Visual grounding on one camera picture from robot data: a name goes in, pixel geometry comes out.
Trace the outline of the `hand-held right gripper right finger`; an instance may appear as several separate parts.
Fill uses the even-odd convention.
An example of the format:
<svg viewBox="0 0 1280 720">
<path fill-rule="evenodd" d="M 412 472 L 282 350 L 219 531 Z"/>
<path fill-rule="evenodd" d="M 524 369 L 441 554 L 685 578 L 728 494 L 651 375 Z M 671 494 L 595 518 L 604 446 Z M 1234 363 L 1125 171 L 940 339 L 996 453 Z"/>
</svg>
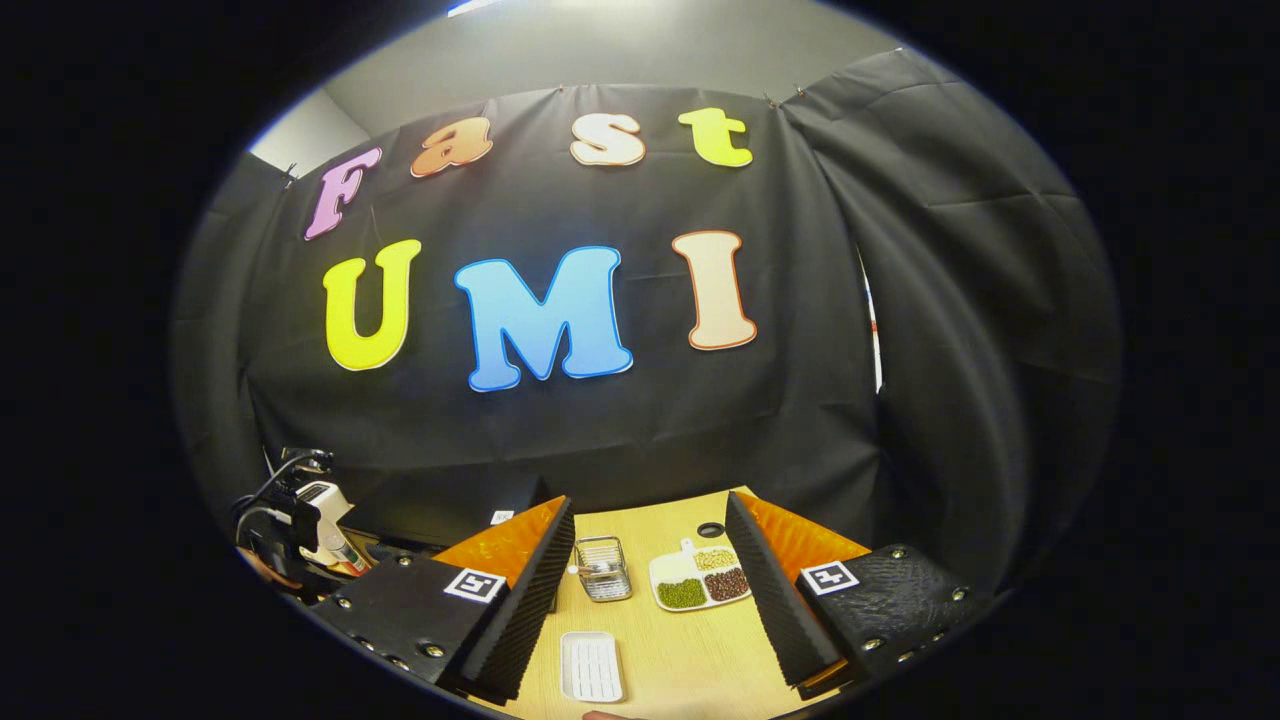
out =
<svg viewBox="0 0 1280 720">
<path fill-rule="evenodd" d="M 787 685 L 812 698 L 922 662 L 991 607 L 991 594 L 909 544 L 869 550 L 753 495 L 724 528 Z"/>
</svg>

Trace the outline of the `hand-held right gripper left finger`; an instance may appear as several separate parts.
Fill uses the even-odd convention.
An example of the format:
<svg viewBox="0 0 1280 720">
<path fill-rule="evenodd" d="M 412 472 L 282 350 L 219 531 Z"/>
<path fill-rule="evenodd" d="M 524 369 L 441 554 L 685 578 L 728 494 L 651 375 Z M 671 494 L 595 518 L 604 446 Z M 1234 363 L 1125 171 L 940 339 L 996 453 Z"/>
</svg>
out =
<svg viewBox="0 0 1280 720">
<path fill-rule="evenodd" d="M 394 673 L 502 705 L 518 697 L 573 542 L 559 496 L 439 553 L 394 553 L 312 614 Z"/>
</svg>

